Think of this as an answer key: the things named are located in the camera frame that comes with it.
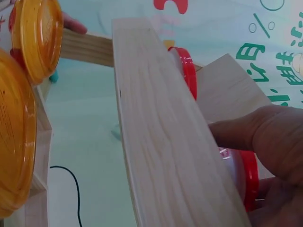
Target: red plastic lid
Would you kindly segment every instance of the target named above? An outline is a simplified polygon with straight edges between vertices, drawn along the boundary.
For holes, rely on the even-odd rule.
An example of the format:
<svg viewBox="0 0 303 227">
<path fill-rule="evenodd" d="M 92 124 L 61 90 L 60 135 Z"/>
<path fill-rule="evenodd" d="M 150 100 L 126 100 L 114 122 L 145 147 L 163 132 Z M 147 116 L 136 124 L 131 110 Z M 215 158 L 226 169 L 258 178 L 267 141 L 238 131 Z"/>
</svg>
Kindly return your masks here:
<svg viewBox="0 0 303 227">
<path fill-rule="evenodd" d="M 193 59 L 186 49 L 172 46 L 168 49 L 168 51 L 173 49 L 177 51 L 180 57 L 184 80 L 194 99 L 197 100 L 197 76 Z"/>
<path fill-rule="evenodd" d="M 259 177 L 258 164 L 255 154 L 251 151 L 239 151 L 245 169 L 246 175 L 246 193 L 244 199 L 244 206 L 246 211 L 254 210 L 254 202 L 258 195 Z"/>
</svg>

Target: plastic jar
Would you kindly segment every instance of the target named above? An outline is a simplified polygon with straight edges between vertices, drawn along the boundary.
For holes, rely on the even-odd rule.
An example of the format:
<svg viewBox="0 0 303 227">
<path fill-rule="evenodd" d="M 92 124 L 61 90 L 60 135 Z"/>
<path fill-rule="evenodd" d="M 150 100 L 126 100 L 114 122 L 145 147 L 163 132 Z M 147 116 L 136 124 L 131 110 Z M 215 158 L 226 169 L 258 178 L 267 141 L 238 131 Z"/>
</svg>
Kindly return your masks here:
<svg viewBox="0 0 303 227">
<path fill-rule="evenodd" d="M 0 219 L 27 201 L 37 133 L 32 87 L 54 72 L 62 33 L 56 0 L 17 0 L 0 11 Z"/>
<path fill-rule="evenodd" d="M 0 12 L 0 48 L 16 59 L 32 85 L 55 71 L 62 35 L 56 0 L 17 0 Z"/>
<path fill-rule="evenodd" d="M 246 211 L 254 210 L 254 201 L 258 194 L 258 164 L 251 151 L 219 148 L 225 166 L 244 203 Z"/>
<path fill-rule="evenodd" d="M 189 90 L 196 100 L 196 71 L 190 54 L 187 50 L 178 47 L 170 47 L 168 51 L 172 57 L 173 63 L 183 75 Z M 259 186 L 258 164 L 255 154 L 250 151 L 233 150 L 228 148 L 219 148 L 219 152 L 246 210 L 253 210 Z"/>
</svg>

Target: clear plastic container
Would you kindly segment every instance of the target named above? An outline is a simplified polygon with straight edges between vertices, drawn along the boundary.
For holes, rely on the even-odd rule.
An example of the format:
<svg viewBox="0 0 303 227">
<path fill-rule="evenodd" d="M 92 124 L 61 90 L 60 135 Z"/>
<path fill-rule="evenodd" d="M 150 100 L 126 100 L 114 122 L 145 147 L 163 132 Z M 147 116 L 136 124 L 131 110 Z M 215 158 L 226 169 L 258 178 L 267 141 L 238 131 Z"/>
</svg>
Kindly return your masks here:
<svg viewBox="0 0 303 227">
<path fill-rule="evenodd" d="M 192 58 L 187 50 L 178 47 L 168 49 L 172 62 L 183 75 L 194 99 L 197 97 L 197 78 Z M 254 209 L 259 179 L 258 164 L 255 154 L 250 151 L 219 148 L 232 180 L 242 198 L 247 211 Z"/>
<path fill-rule="evenodd" d="M 258 194 L 258 164 L 251 151 L 219 148 L 225 166 L 242 198 L 247 211 L 254 210 L 254 201 Z"/>
</svg>

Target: orange plastic lid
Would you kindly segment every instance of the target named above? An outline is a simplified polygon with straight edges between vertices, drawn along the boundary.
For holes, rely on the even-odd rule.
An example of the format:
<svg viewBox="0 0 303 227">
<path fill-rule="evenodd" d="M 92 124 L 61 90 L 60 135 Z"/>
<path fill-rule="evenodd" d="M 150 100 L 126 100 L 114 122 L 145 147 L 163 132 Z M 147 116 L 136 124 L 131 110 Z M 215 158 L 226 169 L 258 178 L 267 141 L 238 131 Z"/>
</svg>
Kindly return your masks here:
<svg viewBox="0 0 303 227">
<path fill-rule="evenodd" d="M 0 49 L 0 219 L 27 200 L 36 149 L 36 103 L 18 63 Z"/>
<path fill-rule="evenodd" d="M 30 81 L 40 84 L 58 64 L 63 15 L 57 0 L 19 0 L 21 48 Z"/>
</svg>

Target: black cable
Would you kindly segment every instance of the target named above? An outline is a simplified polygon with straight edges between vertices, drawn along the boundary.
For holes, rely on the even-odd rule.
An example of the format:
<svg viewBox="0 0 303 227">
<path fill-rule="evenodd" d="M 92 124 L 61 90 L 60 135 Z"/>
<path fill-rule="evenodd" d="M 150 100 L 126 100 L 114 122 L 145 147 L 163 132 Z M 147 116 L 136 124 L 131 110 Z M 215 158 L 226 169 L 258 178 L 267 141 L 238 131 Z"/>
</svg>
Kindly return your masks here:
<svg viewBox="0 0 303 227">
<path fill-rule="evenodd" d="M 72 175 L 72 177 L 74 178 L 76 186 L 77 186 L 77 193 L 78 193 L 78 211 L 77 211 L 78 221 L 79 221 L 80 227 L 83 227 L 82 222 L 81 222 L 81 217 L 80 217 L 80 189 L 79 189 L 79 184 L 78 184 L 78 181 L 77 181 L 77 178 L 76 178 L 75 174 L 71 170 L 69 170 L 68 168 L 63 167 L 63 166 L 51 166 L 50 167 L 50 169 L 53 169 L 53 168 L 64 169 L 67 172 L 69 172 Z"/>
</svg>

